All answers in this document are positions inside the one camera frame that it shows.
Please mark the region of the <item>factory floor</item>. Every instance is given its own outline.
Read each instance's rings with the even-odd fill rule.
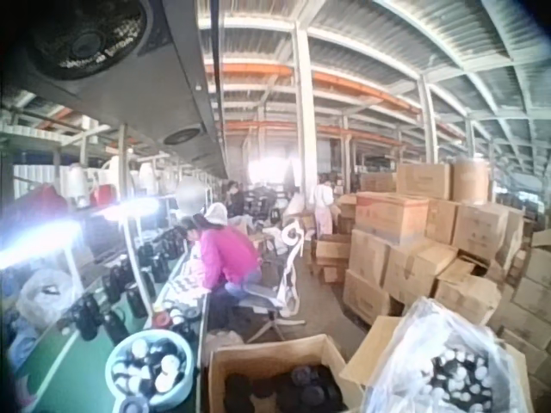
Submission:
[[[342,300],[343,284],[325,284],[318,276],[311,274],[306,263],[308,254],[310,251],[305,248],[304,256],[295,259],[300,310],[292,318],[305,320],[306,324],[282,326],[282,333],[288,340],[327,334],[333,338],[343,357],[348,360],[365,338],[368,326],[345,310]],[[245,340],[267,321],[263,315],[252,314],[249,309],[239,309],[236,317],[239,318],[239,325],[231,326],[231,329],[236,330]],[[243,323],[243,317],[246,318],[246,323]],[[270,331],[256,342],[274,341],[278,341],[277,336]]]

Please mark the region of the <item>fluorescent light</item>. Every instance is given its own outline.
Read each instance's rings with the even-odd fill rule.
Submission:
[[[124,217],[141,218],[153,215],[159,209],[157,198],[134,198],[118,205],[105,208],[100,212],[109,221],[120,221]]]
[[[0,269],[62,250],[71,245],[79,233],[80,224],[73,220],[53,221],[26,231],[10,247],[0,252]]]

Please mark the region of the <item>plastic sack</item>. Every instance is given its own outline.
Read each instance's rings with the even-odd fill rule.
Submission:
[[[36,329],[45,330],[58,321],[82,293],[63,271],[39,269],[23,286],[17,310]]]
[[[435,376],[426,372],[432,372],[431,369],[436,368],[434,360],[438,363],[442,354],[447,354],[446,351],[451,349],[455,349],[455,354],[458,351],[476,354],[487,361],[486,378],[489,381],[486,384],[492,392],[489,408],[473,409],[471,405],[470,410],[460,409],[444,401],[441,392],[440,397],[434,392],[436,387],[431,387],[430,383],[435,383],[432,381]],[[421,298],[394,331],[370,380],[361,412],[527,413],[521,389],[512,357],[498,345],[495,335],[488,328],[469,323],[432,299]]]

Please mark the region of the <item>fan grille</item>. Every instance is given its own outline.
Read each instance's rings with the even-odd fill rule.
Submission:
[[[50,77],[79,79],[108,69],[145,31],[145,11],[136,0],[98,0],[85,8],[65,2],[65,7],[60,19],[40,24],[30,37],[30,54]]]

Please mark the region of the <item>office chair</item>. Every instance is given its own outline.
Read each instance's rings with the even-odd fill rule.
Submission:
[[[275,265],[281,265],[282,275],[279,284],[275,288],[264,287],[258,284],[249,284],[245,291],[249,294],[239,301],[239,306],[250,308],[261,308],[268,312],[269,321],[247,342],[254,342],[267,331],[273,330],[280,340],[285,341],[280,326],[304,325],[304,320],[286,320],[285,318],[295,316],[299,312],[300,297],[296,290],[296,270],[294,259],[304,246],[304,231],[300,228],[298,220],[283,228],[283,242],[289,247],[287,260],[282,266],[281,260],[275,260]]]

